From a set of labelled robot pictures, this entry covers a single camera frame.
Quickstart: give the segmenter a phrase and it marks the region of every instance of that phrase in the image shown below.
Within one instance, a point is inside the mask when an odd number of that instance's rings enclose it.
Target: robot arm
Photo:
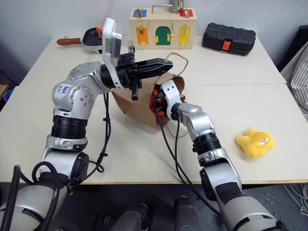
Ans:
[[[120,55],[121,35],[117,33],[112,19],[107,18],[103,34],[106,35],[103,37],[105,64],[80,64],[52,90],[53,126],[47,136],[42,161],[54,166],[60,181],[54,214],[73,187],[87,177],[89,156],[83,150],[88,143],[86,126],[96,97],[117,88],[130,89],[132,99],[137,100],[143,78],[162,75],[173,66],[172,62],[158,58],[136,63],[133,47],[129,48],[128,53]],[[53,180],[50,169],[41,166],[39,179],[18,191],[10,228],[1,227],[3,231],[35,230],[37,227],[41,230],[46,227],[45,218],[54,198]],[[5,210],[6,204],[3,204],[0,207],[0,221]]]
[[[167,101],[165,113],[187,127],[198,153],[200,177],[205,195],[219,205],[224,224],[230,231],[283,230],[273,215],[256,199],[242,191],[241,180],[228,154],[221,147],[214,127],[198,105],[182,103],[173,80],[163,83],[161,91]]]

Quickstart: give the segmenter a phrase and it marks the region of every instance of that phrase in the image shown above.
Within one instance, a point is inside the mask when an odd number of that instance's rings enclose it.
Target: green door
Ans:
[[[158,38],[156,45],[170,45],[170,41],[167,41],[167,34],[171,34],[170,29],[166,26],[160,26],[156,29],[155,36]]]

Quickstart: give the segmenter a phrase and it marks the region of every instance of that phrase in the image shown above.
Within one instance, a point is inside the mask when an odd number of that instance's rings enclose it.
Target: colorful door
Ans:
[[[171,34],[170,29],[166,26],[160,26],[155,32],[156,45],[170,45],[168,34]]]
[[[179,45],[181,47],[185,47],[188,44],[190,32],[191,32],[191,28],[187,27],[186,24],[183,24],[182,27],[180,27]]]
[[[146,46],[147,44],[149,44],[147,28],[144,27],[140,30],[140,28],[138,27],[136,28],[136,33],[137,33],[138,44],[142,46]]]

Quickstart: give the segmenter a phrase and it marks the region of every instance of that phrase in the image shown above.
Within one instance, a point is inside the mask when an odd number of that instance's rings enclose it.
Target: red latch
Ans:
[[[229,50],[230,45],[231,45],[231,41],[226,41],[226,40],[224,40],[221,49],[222,49],[223,51],[227,51],[227,50]]]
[[[193,17],[193,11],[192,10],[188,10],[188,9],[184,9],[180,11],[180,16],[181,17]]]

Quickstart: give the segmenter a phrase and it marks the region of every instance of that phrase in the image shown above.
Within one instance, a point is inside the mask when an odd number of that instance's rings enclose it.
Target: stuffed animal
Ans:
[[[274,138],[268,133],[251,128],[244,135],[238,136],[236,142],[247,156],[260,157],[275,146]]]

